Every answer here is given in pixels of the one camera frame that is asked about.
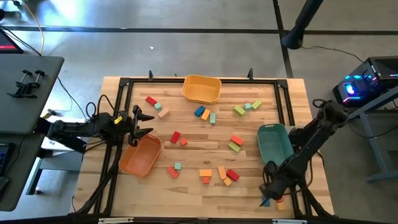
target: wooden tabletop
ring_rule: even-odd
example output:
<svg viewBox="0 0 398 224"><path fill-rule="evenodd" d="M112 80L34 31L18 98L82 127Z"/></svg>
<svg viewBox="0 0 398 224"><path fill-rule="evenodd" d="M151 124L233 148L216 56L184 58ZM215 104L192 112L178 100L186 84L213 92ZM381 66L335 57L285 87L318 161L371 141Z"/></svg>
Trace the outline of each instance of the wooden tabletop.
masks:
<svg viewBox="0 0 398 224"><path fill-rule="evenodd" d="M101 94L109 96L114 103L120 77L105 77ZM297 126L304 126L312 120L307 93L302 79L288 79L290 99ZM287 111L282 95L285 120ZM170 114L157 117L155 108L145 101L147 96L155 98ZM124 105L126 91L121 105ZM243 117L233 112L235 105L261 100L256 111L248 111ZM195 117L193 112L200 106L187 101L182 95L182 83L135 83L131 96L130 109L139 105L145 114L155 116L152 121L140 123L141 128L154 128L152 135L163 143L163 149L148 176L137 178L119 171L112 216L129 217L213 217L213 218L292 218L292 201L285 198L286 210L279 211L275 201L270 207L259 207L264 164L256 142L260 125L278 123L274 88L267 84L223 84L220 100L215 105L205 105L216 112L216 124ZM101 112L112 109L104 101ZM174 131L181 133L188 144L172 144ZM235 134L244 144L235 153L228 147L230 137ZM74 205L78 209L93 193L100 179L105 145L97 147L84 156L76 187ZM167 172L168 166L182 163L177 179ZM233 169L240 178L226 187L220 179L218 166ZM213 177L209 185L203 185L199 169L212 169ZM313 158L313 182L310 186L314 196L326 211L333 213L325 171L321 159ZM101 210L104 209L108 187L105 188ZM302 197L298 196L300 208L304 211Z"/></svg>

